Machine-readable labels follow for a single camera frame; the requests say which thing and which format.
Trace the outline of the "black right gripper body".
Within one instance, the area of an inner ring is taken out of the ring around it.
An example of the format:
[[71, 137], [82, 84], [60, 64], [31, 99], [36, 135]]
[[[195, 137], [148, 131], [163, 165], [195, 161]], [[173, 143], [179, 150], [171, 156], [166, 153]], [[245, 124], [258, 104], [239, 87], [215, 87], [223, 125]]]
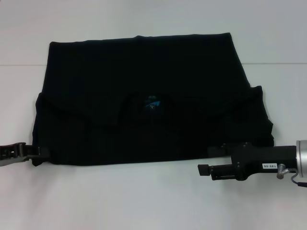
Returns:
[[296, 168], [296, 146], [254, 147], [243, 144], [231, 153], [232, 179], [244, 181], [257, 173], [277, 173], [278, 166]]

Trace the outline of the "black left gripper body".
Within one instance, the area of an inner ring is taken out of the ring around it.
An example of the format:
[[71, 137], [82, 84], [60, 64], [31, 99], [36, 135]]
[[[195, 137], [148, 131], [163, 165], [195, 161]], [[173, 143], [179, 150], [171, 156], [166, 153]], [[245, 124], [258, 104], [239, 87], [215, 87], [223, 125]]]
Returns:
[[25, 162], [27, 156], [24, 155], [26, 143], [19, 142], [0, 147], [0, 166], [7, 166], [14, 163]]

